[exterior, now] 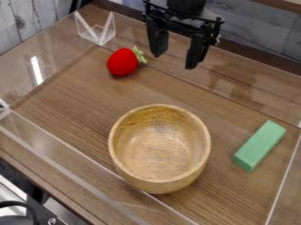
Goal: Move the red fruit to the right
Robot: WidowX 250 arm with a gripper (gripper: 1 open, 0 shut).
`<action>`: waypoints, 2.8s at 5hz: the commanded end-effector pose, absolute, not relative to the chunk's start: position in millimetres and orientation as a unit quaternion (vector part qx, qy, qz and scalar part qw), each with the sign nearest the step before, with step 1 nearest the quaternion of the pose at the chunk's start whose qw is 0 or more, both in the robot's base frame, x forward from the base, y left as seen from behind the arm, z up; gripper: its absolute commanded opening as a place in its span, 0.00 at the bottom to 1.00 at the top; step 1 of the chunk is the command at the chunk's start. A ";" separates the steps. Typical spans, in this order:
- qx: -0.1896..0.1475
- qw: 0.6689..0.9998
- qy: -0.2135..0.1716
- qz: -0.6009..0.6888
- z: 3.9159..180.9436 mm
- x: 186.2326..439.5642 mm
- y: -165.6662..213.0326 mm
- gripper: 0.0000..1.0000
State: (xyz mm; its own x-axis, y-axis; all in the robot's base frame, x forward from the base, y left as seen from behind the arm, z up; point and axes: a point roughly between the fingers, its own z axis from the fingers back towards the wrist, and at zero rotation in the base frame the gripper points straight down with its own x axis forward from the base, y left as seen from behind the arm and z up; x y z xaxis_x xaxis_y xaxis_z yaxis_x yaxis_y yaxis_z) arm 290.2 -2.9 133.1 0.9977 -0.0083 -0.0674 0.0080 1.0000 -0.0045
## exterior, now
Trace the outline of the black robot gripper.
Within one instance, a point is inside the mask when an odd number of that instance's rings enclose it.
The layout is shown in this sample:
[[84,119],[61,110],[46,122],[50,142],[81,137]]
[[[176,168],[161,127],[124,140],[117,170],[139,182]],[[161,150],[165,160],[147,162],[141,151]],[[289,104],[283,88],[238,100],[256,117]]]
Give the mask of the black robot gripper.
[[207,0],[143,0],[149,51],[159,57],[168,50],[168,32],[191,35],[186,69],[196,68],[215,44],[224,19],[208,10]]

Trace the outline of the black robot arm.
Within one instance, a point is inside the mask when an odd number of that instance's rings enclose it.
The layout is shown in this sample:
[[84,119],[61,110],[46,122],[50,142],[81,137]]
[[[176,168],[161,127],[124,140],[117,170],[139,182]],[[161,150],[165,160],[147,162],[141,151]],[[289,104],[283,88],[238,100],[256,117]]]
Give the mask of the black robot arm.
[[195,69],[208,48],[218,44],[224,19],[206,8],[207,0],[143,0],[143,20],[147,27],[149,51],[161,56],[169,45],[169,32],[190,37],[186,69]]

